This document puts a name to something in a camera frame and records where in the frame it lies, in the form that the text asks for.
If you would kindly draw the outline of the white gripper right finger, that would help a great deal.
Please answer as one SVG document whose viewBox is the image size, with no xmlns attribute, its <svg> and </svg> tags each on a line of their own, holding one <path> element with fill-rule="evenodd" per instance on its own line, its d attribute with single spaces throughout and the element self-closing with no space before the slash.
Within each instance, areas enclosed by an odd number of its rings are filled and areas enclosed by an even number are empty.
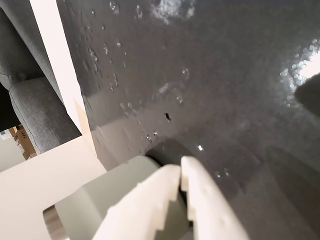
<svg viewBox="0 0 320 240">
<path fill-rule="evenodd" d="M 250 237 L 215 180 L 198 159 L 181 158 L 180 188 L 195 240 L 249 240 Z"/>
</svg>

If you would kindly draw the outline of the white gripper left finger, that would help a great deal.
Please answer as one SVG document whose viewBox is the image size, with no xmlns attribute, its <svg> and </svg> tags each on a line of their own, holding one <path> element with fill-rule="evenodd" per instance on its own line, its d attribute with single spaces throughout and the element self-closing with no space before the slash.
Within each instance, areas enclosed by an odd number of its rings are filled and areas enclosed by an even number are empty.
<svg viewBox="0 0 320 240">
<path fill-rule="evenodd" d="M 111 206 L 94 240 L 153 240 L 178 197 L 181 167 L 165 165 Z"/>
</svg>

